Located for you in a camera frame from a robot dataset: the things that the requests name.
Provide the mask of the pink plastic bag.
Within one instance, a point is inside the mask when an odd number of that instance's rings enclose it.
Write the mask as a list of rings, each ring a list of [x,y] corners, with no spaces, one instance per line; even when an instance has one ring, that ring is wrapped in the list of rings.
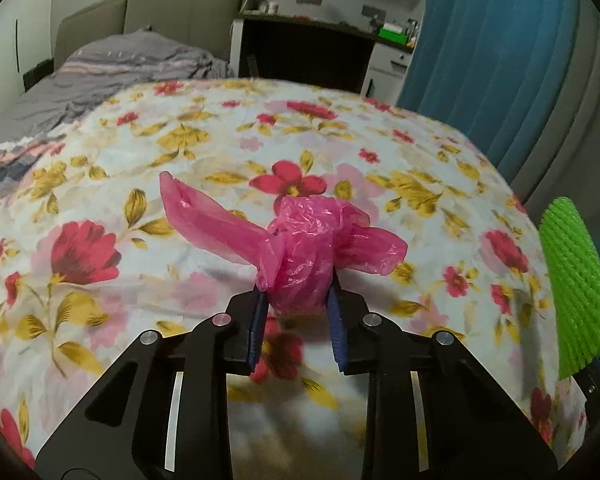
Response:
[[[267,228],[231,214],[170,172],[159,179],[170,226],[189,244],[257,270],[256,286],[289,315],[322,310],[332,271],[389,275],[408,245],[341,198],[285,196]]]

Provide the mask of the blue curtain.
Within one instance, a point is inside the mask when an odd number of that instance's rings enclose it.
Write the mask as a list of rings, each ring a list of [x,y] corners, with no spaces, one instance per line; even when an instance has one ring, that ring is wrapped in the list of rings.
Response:
[[[398,104],[460,130],[513,181],[567,73],[580,0],[426,0]]]

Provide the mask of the dark bedside table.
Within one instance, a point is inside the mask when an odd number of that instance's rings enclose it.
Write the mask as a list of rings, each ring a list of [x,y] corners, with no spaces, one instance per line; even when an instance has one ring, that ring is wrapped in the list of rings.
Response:
[[[23,88],[25,92],[31,90],[42,79],[54,72],[54,60],[48,58],[36,64],[33,68],[22,75]]]

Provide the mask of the white wardrobe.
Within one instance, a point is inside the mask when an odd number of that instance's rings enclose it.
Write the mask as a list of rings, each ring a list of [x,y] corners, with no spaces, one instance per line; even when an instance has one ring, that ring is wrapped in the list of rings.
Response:
[[[23,75],[52,57],[52,0],[0,2],[0,114],[24,93]]]

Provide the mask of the green foam net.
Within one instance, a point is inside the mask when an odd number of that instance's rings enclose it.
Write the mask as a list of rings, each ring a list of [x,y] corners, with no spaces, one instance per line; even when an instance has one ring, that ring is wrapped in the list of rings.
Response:
[[[600,356],[600,255],[568,197],[557,197],[538,229],[556,316],[559,377]]]

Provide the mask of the floral bed sheet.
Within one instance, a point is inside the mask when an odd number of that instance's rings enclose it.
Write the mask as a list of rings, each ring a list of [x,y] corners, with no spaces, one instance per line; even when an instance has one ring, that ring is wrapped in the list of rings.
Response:
[[[538,231],[454,128],[353,94],[266,80],[117,92],[0,156],[0,431],[33,464],[144,330],[175,336],[260,286],[260,361],[228,382],[238,476],[360,470],[366,381],[332,357],[338,275],[408,332],[448,330],[565,463],[584,396],[558,376]]]

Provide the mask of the white drawer unit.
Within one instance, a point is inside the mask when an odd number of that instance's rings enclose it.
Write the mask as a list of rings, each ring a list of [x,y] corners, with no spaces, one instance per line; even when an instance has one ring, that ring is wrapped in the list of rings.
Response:
[[[361,96],[396,105],[411,60],[410,52],[386,44],[375,44],[363,80]]]

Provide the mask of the dark desk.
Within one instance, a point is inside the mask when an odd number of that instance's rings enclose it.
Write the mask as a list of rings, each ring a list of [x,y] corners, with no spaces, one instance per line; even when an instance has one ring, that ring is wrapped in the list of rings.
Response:
[[[230,67],[242,78],[284,80],[361,94],[375,44],[414,51],[348,25],[244,13],[232,24]]]

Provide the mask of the grey curtain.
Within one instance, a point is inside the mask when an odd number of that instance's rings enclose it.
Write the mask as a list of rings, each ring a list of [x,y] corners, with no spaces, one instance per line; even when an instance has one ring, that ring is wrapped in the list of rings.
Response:
[[[557,100],[513,190],[534,221],[554,198],[571,198],[600,253],[600,12],[588,0]]]

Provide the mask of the green box on desk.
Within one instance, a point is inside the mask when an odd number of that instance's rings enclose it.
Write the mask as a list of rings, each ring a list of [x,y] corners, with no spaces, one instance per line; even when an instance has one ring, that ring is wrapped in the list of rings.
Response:
[[[401,46],[405,46],[408,43],[408,38],[410,38],[405,27],[391,23],[382,24],[378,36]]]

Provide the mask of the grey striped duvet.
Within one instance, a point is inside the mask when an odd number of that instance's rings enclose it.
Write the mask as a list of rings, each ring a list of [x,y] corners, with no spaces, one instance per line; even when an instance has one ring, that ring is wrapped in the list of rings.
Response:
[[[72,124],[134,84],[234,75],[226,61],[155,32],[109,36],[80,47],[0,115],[0,205]]]

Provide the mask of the grey upholstered headboard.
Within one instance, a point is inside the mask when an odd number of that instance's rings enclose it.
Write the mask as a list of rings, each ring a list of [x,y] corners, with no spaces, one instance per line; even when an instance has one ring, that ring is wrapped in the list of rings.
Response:
[[[64,18],[58,27],[54,65],[80,47],[112,35],[150,30],[227,61],[230,26],[247,0],[102,0]]]

